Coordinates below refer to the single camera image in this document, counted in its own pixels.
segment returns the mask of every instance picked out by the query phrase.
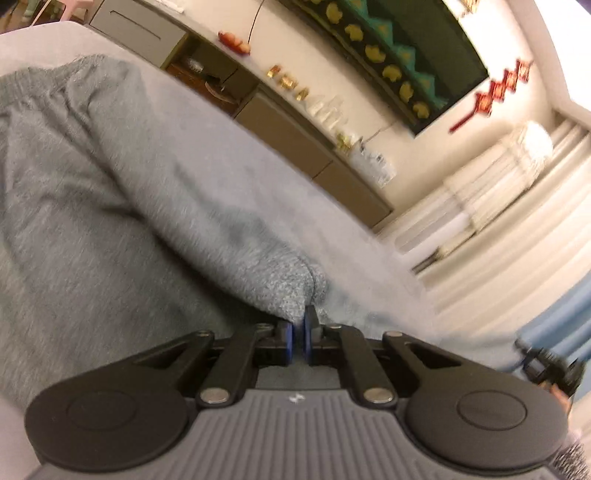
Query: cabinet drawer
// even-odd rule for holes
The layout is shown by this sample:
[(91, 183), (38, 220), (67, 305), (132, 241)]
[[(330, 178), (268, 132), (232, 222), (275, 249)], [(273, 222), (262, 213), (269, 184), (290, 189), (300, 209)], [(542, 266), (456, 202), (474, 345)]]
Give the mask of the cabinet drawer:
[(359, 180), (346, 166), (334, 161), (314, 179), (314, 183), (372, 228), (392, 209)]
[(332, 152), (262, 93), (240, 110), (236, 121), (310, 177), (333, 160)]
[(105, 0), (90, 25), (157, 67), (185, 35), (182, 28), (134, 0)]

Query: metal screw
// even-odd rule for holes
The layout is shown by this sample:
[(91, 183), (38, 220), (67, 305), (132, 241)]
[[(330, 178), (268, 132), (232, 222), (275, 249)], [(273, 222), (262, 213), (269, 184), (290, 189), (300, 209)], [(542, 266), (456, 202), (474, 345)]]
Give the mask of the metal screw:
[(375, 387), (368, 388), (365, 392), (363, 392), (363, 397), (368, 402), (381, 404), (391, 402), (394, 399), (394, 394), (386, 388)]
[(273, 326), (270, 323), (257, 323), (256, 324), (257, 330), (273, 330), (273, 328), (275, 328), (275, 326)]
[(230, 393), (225, 388), (206, 388), (199, 395), (201, 400), (210, 405), (227, 402), (230, 399)]

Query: red hanging ornament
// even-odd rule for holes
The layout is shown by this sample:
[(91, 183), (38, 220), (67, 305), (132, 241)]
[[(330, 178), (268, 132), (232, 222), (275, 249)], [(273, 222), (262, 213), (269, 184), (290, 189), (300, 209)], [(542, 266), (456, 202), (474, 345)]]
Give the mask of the red hanging ornament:
[(454, 133), (477, 113), (490, 116), (492, 113), (492, 102), (504, 102), (507, 90), (515, 92), (517, 90), (517, 82), (521, 81), (527, 83), (530, 81), (530, 72), (533, 63), (533, 61), (517, 59), (515, 62), (515, 70), (505, 69), (502, 82), (491, 80), (488, 93), (478, 92), (476, 94), (476, 105), (474, 106), (474, 110), (451, 127), (449, 132), (451, 134)]

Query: pink plastic chair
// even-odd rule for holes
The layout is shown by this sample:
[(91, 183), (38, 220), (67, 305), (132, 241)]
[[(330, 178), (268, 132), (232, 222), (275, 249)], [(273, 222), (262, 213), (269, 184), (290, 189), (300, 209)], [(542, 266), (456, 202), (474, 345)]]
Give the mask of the pink plastic chair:
[[(45, 2), (45, 5), (43, 5), (43, 8), (41, 8), (41, 11), (37, 14), (35, 20), (33, 20), (33, 23), (31, 25), (35, 25), (37, 23), (37, 20), (39, 20), (39, 17), (49, 6), (50, 3), (51, 0), (47, 0)], [(88, 10), (90, 7), (92, 7), (94, 0), (60, 0), (60, 3), (66, 6), (60, 18), (60, 22), (65, 22), (66, 20), (72, 18), (72, 13), (74, 13), (74, 10), (76, 10), (76, 8), (86, 8)]]

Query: white wall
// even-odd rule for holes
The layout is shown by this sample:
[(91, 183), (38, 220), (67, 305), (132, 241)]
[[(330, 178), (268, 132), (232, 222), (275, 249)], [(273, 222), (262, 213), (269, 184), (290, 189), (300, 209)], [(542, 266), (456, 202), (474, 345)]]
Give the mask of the white wall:
[[(460, 11), (457, 0), (446, 0)], [(186, 14), (213, 31), (231, 31), (244, 40), (259, 6), (259, 0), (178, 0)], [(531, 51), (505, 0), (483, 0), (476, 15), (461, 20), (493, 78), (502, 79), (503, 70), (515, 59), (531, 58)], [(533, 119), (548, 129), (554, 117), (536, 69), (528, 85), (520, 84), (505, 103), (495, 104), (490, 118), (478, 117), (453, 135), (449, 128), (473, 109), (469, 95), (416, 138), (397, 122), (372, 88), (332, 49), (323, 37), (301, 22), (276, 0), (265, 0), (251, 38), (252, 58), (267, 70), (280, 64), (292, 73), (311, 95), (345, 99), (343, 110), (348, 126), (366, 138), (396, 122), (371, 143), (392, 161), (398, 176), (384, 193), (398, 213), (412, 206), (437, 187), (442, 179), (495, 143), (512, 127)], [(482, 86), (487, 89), (488, 83)]]

